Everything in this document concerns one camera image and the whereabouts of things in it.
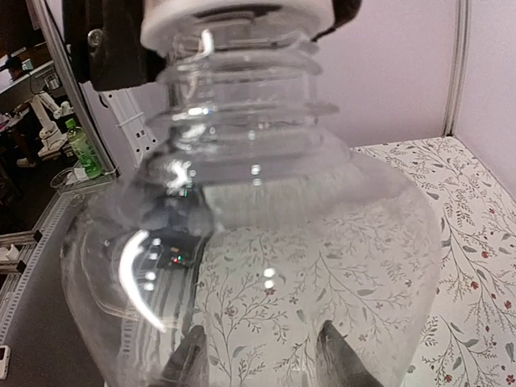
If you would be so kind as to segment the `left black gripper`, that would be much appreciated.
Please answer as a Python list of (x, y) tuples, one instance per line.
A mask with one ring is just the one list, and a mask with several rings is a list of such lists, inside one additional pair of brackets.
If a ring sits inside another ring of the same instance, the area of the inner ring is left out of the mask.
[(62, 2), (64, 41), (78, 82), (97, 91), (154, 82), (165, 59), (140, 43), (141, 0)]

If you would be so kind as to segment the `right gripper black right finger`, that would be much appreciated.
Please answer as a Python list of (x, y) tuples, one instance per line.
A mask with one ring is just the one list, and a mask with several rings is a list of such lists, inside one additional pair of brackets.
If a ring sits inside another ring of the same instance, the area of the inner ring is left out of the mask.
[(382, 386), (331, 320), (322, 324), (317, 335), (315, 365), (318, 386)]

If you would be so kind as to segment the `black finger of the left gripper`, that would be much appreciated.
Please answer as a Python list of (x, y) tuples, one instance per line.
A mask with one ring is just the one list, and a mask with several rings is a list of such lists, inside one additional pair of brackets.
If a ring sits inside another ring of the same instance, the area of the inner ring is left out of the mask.
[(334, 23), (331, 27), (325, 31), (319, 32), (315, 35), (311, 41), (316, 43), (322, 37), (334, 33), (339, 28), (350, 23), (360, 11), (362, 1), (361, 0), (332, 0), (331, 5), (334, 13)]

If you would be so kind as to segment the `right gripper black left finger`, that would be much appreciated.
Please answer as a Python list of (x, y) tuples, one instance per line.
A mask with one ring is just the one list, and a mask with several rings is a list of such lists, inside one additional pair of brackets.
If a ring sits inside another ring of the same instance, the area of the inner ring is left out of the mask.
[(194, 326), (169, 357), (161, 373), (162, 386), (209, 385), (207, 338), (204, 327)]

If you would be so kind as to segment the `white sports bottle cap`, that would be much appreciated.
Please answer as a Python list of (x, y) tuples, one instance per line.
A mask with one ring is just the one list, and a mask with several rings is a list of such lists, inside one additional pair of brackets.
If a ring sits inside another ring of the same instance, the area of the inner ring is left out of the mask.
[(335, 12), (330, 1), (145, 1), (140, 42), (164, 52), (179, 30), (195, 23), (264, 24), (270, 19), (314, 35), (332, 26)]

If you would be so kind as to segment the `small clear bottle white cap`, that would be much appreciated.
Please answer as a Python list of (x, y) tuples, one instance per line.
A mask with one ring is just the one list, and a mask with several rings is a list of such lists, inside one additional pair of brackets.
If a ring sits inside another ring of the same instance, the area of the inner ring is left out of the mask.
[(206, 248), (239, 229), (301, 230), (408, 198), (409, 178), (324, 129), (320, 68), (300, 31), (243, 20), (184, 27), (160, 79), (177, 95), (155, 118), (169, 139), (94, 195), (62, 247), (69, 309), (108, 386), (162, 386), (196, 325)]

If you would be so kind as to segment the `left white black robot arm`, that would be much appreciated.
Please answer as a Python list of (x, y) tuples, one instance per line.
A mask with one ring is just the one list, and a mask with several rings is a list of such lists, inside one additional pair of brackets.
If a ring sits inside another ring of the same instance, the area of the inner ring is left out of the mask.
[(166, 66), (171, 24), (241, 13), (254, 19), (287, 12), (309, 19), (313, 41), (350, 23), (360, 1), (63, 1), (64, 41), (76, 80), (105, 96), (129, 153), (139, 164), (156, 145), (131, 88), (155, 81)]

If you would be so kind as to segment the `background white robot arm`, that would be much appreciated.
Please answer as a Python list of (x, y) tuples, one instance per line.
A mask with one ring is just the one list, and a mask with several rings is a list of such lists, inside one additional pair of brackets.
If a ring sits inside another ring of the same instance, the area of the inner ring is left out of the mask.
[(57, 105), (46, 92), (35, 94), (30, 105), (42, 127), (39, 137), (43, 147), (38, 151), (38, 157), (43, 160), (59, 152), (67, 143), (67, 135), (60, 131), (56, 121), (73, 115), (74, 109), (68, 101)]

